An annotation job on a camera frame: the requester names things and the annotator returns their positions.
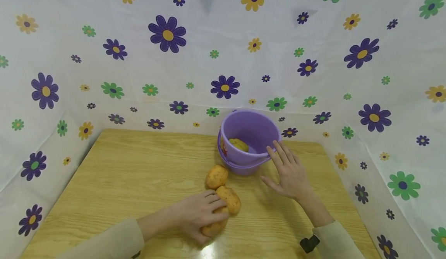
wood grain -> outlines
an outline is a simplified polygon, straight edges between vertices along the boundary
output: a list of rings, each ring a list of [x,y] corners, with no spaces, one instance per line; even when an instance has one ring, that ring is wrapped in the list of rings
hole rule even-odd
[[[300,157],[314,190],[366,258],[379,258],[323,148],[287,142]],[[129,217],[141,217],[202,192],[209,169],[220,164],[216,136],[104,130],[23,254],[54,258]],[[224,232],[204,248],[177,230],[147,242],[140,258],[319,258],[299,241],[312,225],[300,206],[278,196],[259,177],[278,180],[272,162],[253,176],[229,174],[242,202]]]

finger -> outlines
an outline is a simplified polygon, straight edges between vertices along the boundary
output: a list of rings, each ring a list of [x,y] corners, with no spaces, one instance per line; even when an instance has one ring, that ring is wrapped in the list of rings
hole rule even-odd
[[[221,207],[225,207],[226,206],[226,202],[223,201],[222,199],[217,200],[213,203],[210,204],[211,206],[209,207],[211,209],[211,211],[214,211],[215,209],[221,208]]]
[[[266,147],[266,151],[268,152],[269,156],[271,157],[271,160],[273,161],[274,165],[276,166],[277,170],[279,171],[279,168],[281,168],[282,160],[280,160],[280,157],[278,154],[276,154],[273,149],[269,146]]]
[[[302,165],[302,164],[300,163],[300,159],[299,159],[299,157],[298,157],[296,154],[294,154],[294,153],[292,153],[292,154],[293,154],[294,161],[297,163],[297,165]]]
[[[192,232],[190,233],[190,236],[195,239],[200,245],[205,244],[211,239],[208,236],[203,235],[200,231]]]
[[[283,142],[283,141],[279,142],[279,145],[281,145],[283,151],[285,152],[286,156],[288,157],[288,161],[291,162],[291,163],[292,163],[292,162],[295,162],[295,161],[294,161],[293,154],[292,154],[291,151],[288,149],[288,147],[285,146],[284,142]]]
[[[210,204],[212,202],[220,200],[220,197],[217,194],[211,194],[211,195],[208,195],[205,199],[208,202],[208,204]]]
[[[282,160],[282,163],[285,164],[289,162],[288,157],[286,156],[285,152],[283,151],[281,145],[277,141],[273,141],[274,147],[276,147],[276,151],[278,151],[278,154],[280,156],[280,159]]]
[[[212,213],[212,215],[209,217],[208,224],[206,225],[209,225],[211,223],[217,223],[227,218],[229,218],[229,213]]]
[[[203,192],[202,194],[204,197],[208,197],[209,195],[217,194],[217,192],[215,192],[215,190],[213,190],[213,189],[209,189],[209,190],[206,190],[205,192]]]
[[[282,187],[280,185],[273,182],[269,177],[261,176],[260,178],[262,182],[264,182],[265,185],[273,189],[273,191],[277,192],[278,194],[282,194]]]

floral backdrop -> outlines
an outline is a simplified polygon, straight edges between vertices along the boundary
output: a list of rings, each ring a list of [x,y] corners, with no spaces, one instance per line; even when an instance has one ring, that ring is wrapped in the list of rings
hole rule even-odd
[[[383,258],[445,258],[445,0],[0,3],[0,257],[103,129],[255,109],[324,146]]]

yellow potato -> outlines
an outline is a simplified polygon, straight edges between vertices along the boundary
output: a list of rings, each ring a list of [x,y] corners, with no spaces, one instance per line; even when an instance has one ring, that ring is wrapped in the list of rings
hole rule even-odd
[[[249,147],[247,144],[245,144],[245,142],[241,141],[240,139],[234,138],[234,139],[229,139],[229,142],[236,148],[238,148],[239,150],[242,151],[249,151]]]
[[[226,207],[221,207],[213,211],[213,213],[226,213],[226,212],[228,212],[228,208]],[[203,233],[203,235],[212,238],[221,231],[223,231],[227,223],[228,223],[228,218],[217,223],[211,223],[209,225],[203,226],[201,227],[200,230]]]
[[[228,205],[229,213],[234,215],[240,211],[242,203],[234,189],[222,185],[216,190],[216,192],[217,195]]]
[[[228,171],[221,165],[215,165],[209,170],[206,176],[206,186],[210,189],[217,189],[226,183],[228,179]]]

bucket rim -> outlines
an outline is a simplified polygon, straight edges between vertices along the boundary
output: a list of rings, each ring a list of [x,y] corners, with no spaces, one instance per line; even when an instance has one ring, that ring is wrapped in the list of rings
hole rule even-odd
[[[281,133],[280,133],[280,131],[279,131],[279,128],[276,126],[276,124],[273,122],[273,120],[272,119],[270,119],[268,116],[266,116],[266,115],[264,115],[264,114],[262,114],[262,113],[260,113],[260,112],[257,112],[257,111],[253,111],[253,110],[235,110],[235,111],[232,111],[231,113],[229,113],[228,115],[226,115],[226,117],[223,119],[223,121],[222,121],[222,124],[221,124],[221,127],[220,127],[220,132],[221,132],[221,136],[223,137],[223,141],[225,142],[225,144],[229,144],[230,142],[229,142],[229,140],[226,138],[226,135],[224,134],[224,124],[225,124],[225,122],[226,122],[226,120],[231,116],[231,115],[235,115],[236,113],[243,113],[243,112],[250,112],[250,113],[256,113],[256,114],[258,114],[258,115],[260,115],[260,116],[262,116],[262,117],[264,117],[264,118],[266,118],[268,121],[270,121],[270,123],[272,123],[273,124],[273,126],[276,128],[276,131],[277,131],[277,133],[278,133],[278,142],[280,142],[281,141]],[[271,142],[271,145],[272,146],[270,146],[272,149],[273,149],[273,152],[275,152],[276,151],[276,148],[274,147],[274,145],[273,145],[273,142]],[[239,150],[238,148],[234,148],[235,149],[235,152],[237,152],[237,153],[240,153],[240,154],[246,154],[246,151],[242,151],[242,150]],[[248,153],[250,156],[253,156],[253,157],[265,157],[265,156],[269,156],[269,154],[268,154],[268,152],[266,151],[266,149],[265,149],[265,152],[264,153]]]

